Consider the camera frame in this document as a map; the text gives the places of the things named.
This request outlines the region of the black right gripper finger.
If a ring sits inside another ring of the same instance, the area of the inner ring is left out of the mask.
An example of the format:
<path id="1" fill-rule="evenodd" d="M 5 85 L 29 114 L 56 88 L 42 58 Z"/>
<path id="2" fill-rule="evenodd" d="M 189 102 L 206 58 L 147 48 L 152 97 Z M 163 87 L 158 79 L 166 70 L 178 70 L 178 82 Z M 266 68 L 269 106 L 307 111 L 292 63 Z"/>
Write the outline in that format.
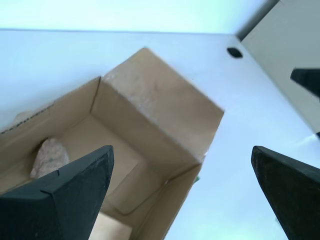
<path id="1" fill-rule="evenodd" d="M 320 97 L 320 69 L 294 68 L 290 79 L 313 95 Z"/>

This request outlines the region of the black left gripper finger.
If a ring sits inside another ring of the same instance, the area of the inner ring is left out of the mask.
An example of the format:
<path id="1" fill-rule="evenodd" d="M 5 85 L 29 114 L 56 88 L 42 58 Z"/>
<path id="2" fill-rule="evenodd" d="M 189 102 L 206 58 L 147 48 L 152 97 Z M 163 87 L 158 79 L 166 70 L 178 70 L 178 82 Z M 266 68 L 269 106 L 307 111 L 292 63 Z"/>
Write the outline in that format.
<path id="1" fill-rule="evenodd" d="M 263 146 L 251 165 L 279 224 L 290 240 L 320 238 L 320 170 Z"/>
<path id="2" fill-rule="evenodd" d="M 110 185 L 105 145 L 0 196 L 2 240 L 87 240 Z"/>

